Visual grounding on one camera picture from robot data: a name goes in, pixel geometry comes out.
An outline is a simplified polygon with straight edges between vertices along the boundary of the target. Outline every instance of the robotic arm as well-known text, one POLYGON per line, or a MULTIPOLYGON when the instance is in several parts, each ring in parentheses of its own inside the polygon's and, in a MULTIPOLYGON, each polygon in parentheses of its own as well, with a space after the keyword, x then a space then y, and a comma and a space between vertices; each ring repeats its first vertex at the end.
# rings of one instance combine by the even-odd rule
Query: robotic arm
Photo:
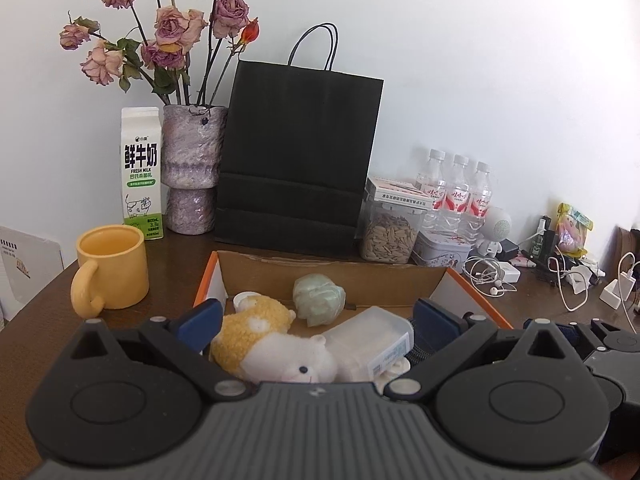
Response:
POLYGON ((194 352, 202 315, 216 326, 222 306, 85 322, 28 406, 44 459, 29 478, 604 480, 595 463, 639 449, 640 342, 599 320, 503 330, 420 300, 414 317, 448 336, 382 397, 243 383, 194 352))

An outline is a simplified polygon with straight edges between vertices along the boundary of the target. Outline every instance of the sunflower seeds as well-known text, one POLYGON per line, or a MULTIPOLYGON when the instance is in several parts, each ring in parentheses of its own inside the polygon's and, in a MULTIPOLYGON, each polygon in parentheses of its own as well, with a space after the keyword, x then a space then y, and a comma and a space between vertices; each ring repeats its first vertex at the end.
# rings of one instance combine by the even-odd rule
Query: sunflower seeds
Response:
POLYGON ((372 262, 405 264, 414 248, 418 230, 402 216, 375 215, 362 239, 360 255, 372 262))

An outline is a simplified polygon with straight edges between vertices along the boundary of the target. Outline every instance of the mug handle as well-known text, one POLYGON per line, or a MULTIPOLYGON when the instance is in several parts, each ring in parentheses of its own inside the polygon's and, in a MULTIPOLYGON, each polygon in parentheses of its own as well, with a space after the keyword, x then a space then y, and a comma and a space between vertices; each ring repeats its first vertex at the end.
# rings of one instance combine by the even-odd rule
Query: mug handle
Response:
POLYGON ((71 282, 71 305, 76 314, 83 319, 97 317, 104 308, 103 298, 96 296, 91 299, 89 284, 96 270, 98 270, 98 262, 87 260, 78 269, 71 282))

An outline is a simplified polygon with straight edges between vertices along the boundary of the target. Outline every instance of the paper bag handle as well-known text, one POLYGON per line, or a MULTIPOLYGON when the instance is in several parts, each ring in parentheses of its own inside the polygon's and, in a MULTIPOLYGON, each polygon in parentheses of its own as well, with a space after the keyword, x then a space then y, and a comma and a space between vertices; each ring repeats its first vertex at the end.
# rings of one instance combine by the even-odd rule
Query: paper bag handle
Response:
POLYGON ((289 55, 289 62, 287 63, 287 66, 291 66, 291 63, 293 62, 293 57, 296 55, 296 51, 298 50, 300 43, 302 43, 302 40, 304 40, 309 34, 311 34, 314 30, 316 30, 316 28, 320 28, 320 27, 328 30, 329 35, 331 36, 331 51, 329 52, 329 57, 326 59, 326 63, 324 64, 324 70, 329 69, 331 71, 334 69, 335 54, 338 52, 338 27, 336 27, 335 24, 329 23, 329 22, 321 23, 320 25, 315 25, 302 35, 302 37, 298 40, 296 45, 293 47, 291 54, 289 55), (335 44, 334 44, 334 32, 331 30, 330 27, 333 27, 335 31, 335 44))
POLYGON ((91 299, 90 283, 98 262, 87 260, 76 272, 71 282, 71 305, 76 314, 83 319, 97 317, 104 307, 104 300, 100 296, 91 299))

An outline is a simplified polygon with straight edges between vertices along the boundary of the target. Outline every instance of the milk carton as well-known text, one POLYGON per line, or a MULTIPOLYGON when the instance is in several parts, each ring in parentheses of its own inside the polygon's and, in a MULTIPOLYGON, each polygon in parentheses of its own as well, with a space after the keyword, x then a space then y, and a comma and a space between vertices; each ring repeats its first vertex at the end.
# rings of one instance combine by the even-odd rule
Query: milk carton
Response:
POLYGON ((120 167, 124 223, 140 229, 145 240, 162 238, 162 130, 158 113, 155 106, 122 109, 120 167))

